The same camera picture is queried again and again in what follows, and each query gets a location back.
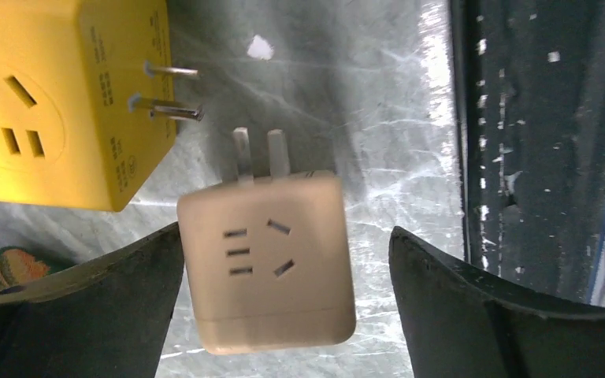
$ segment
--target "socket hole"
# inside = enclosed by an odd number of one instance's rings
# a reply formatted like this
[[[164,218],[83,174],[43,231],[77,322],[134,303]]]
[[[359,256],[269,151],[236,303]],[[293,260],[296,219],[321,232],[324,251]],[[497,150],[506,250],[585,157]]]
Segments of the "socket hole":
[[[2,128],[3,138],[6,139],[6,145],[8,150],[13,155],[20,154],[20,145],[17,144],[17,138],[15,137],[15,131],[12,128]]]
[[[242,250],[230,250],[226,252],[226,256],[230,258],[233,256],[242,256],[244,254],[249,254],[249,248],[244,248]]]
[[[243,228],[241,230],[231,230],[224,232],[225,238],[236,238],[239,236],[247,236],[247,229]]]
[[[287,261],[286,264],[282,265],[281,267],[275,269],[274,273],[275,276],[280,277],[282,274],[286,273],[289,269],[293,268],[294,262],[293,260],[289,260]]]
[[[6,83],[27,107],[31,108],[38,103],[15,76],[7,78]]]
[[[291,228],[290,227],[284,226],[281,223],[277,223],[276,221],[274,221],[272,219],[268,219],[268,227],[274,228],[277,231],[279,231],[279,232],[281,232],[283,234],[286,234],[286,235],[288,235],[288,234],[291,233]]]
[[[33,156],[36,158],[44,158],[45,151],[43,150],[43,143],[40,142],[40,134],[33,130],[27,130],[27,138],[32,147]]]
[[[242,275],[246,275],[246,274],[252,274],[254,273],[254,269],[250,266],[244,266],[242,268],[233,268],[229,271],[228,274],[230,274],[231,276],[242,276]]]

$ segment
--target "floor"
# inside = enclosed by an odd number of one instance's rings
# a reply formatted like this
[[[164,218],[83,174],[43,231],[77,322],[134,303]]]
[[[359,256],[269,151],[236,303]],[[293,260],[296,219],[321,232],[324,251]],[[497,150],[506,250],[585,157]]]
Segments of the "floor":
[[[183,284],[157,377],[411,376],[388,275],[400,225],[462,256],[447,2],[169,0],[173,61],[200,69],[176,97],[206,117],[180,124],[173,150],[121,213],[0,203],[0,247],[87,261],[176,220],[183,194],[235,178],[231,130],[288,134],[294,172],[343,179],[358,312],[339,346],[216,357],[200,346]]]

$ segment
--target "white power adapter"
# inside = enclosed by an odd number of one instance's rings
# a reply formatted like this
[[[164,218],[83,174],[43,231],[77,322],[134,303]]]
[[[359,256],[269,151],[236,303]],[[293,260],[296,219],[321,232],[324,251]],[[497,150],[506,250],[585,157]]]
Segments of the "white power adapter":
[[[177,204],[202,344],[237,354],[341,343],[356,325],[340,179],[290,175],[284,133],[268,133],[270,177],[254,179],[245,128],[237,183]]]

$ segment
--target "white speck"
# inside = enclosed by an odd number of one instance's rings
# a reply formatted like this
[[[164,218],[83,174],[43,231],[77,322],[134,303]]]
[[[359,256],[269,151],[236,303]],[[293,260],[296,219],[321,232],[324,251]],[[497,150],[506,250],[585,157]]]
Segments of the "white speck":
[[[484,38],[481,41],[479,41],[479,43],[477,44],[477,51],[479,52],[479,55],[485,54],[485,52],[486,52],[486,38]]]
[[[490,213],[488,206],[482,205],[481,206],[481,220],[482,221],[486,221],[486,216],[488,215],[488,213]]]
[[[247,50],[247,55],[254,59],[261,59],[262,61],[269,61],[273,58],[274,54],[275,49],[258,34],[254,36]]]
[[[548,61],[550,63],[556,63],[557,61],[560,61],[560,52],[551,51],[550,53],[548,53]]]
[[[488,95],[487,94],[482,94],[479,97],[479,101],[477,102],[477,108],[479,109],[483,109],[486,107],[486,100],[488,100]]]
[[[505,177],[507,179],[507,190],[509,191],[509,193],[515,193],[515,186],[516,186],[516,179],[521,175],[521,173],[523,173],[523,171],[518,171],[516,173],[514,173],[513,175],[507,175],[507,177]]]
[[[173,358],[173,357],[177,357],[179,355],[181,355],[183,352],[177,352],[177,353],[170,353],[170,354],[162,354],[161,355],[161,360],[165,360],[166,358]]]

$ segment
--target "green object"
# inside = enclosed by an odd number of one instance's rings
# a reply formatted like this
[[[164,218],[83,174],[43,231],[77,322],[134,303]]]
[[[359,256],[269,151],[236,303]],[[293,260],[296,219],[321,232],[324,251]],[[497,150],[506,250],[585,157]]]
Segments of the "green object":
[[[24,248],[0,249],[0,291],[49,276],[73,266],[58,259],[37,256]]]

